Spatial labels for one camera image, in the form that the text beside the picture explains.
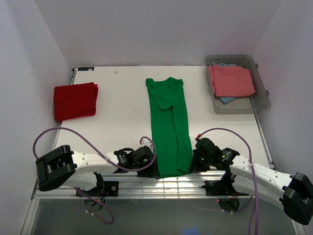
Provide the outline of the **green t-shirt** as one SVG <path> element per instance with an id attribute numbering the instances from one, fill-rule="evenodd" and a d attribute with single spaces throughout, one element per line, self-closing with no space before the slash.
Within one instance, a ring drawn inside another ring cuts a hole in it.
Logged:
<path id="1" fill-rule="evenodd" d="M 161 178 L 190 173 L 193 150 L 183 80 L 146 79 L 151 113 L 151 130 Z"/>

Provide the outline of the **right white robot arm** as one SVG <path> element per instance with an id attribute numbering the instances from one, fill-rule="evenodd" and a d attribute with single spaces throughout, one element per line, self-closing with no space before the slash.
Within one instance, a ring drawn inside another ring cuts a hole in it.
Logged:
<path id="1" fill-rule="evenodd" d="M 284 211 L 292 220 L 309 225 L 313 217 L 313 184 L 303 173 L 290 175 L 260 164 L 251 164 L 239 152 L 220 149 L 210 139 L 196 139 L 196 171 L 211 166 L 224 171 L 220 180 L 205 181 L 207 195 L 248 194 L 267 201 Z"/>

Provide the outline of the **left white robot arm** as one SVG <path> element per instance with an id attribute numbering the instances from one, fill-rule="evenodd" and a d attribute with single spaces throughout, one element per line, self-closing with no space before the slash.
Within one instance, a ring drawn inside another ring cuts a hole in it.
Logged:
<path id="1" fill-rule="evenodd" d="M 96 197 L 118 195 L 119 182 L 105 181 L 103 176 L 107 174 L 133 171 L 138 177 L 160 178 L 157 158 L 148 146 L 123 148 L 101 157 L 62 145 L 37 159 L 36 170 L 40 191 L 68 186 Z"/>

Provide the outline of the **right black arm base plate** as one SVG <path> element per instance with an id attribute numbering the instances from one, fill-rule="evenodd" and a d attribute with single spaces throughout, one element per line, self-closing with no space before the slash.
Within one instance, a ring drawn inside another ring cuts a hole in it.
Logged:
<path id="1" fill-rule="evenodd" d="M 206 196 L 248 196 L 246 193 L 238 192 L 228 181 L 205 181 L 202 185 Z"/>

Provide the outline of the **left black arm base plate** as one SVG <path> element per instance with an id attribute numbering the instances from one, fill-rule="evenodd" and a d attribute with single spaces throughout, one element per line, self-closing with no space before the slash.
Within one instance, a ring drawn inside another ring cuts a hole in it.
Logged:
<path id="1" fill-rule="evenodd" d="M 119 182 L 118 181 L 104 181 L 102 184 L 96 183 L 90 190 L 79 190 L 90 197 L 115 197 L 118 196 Z"/>

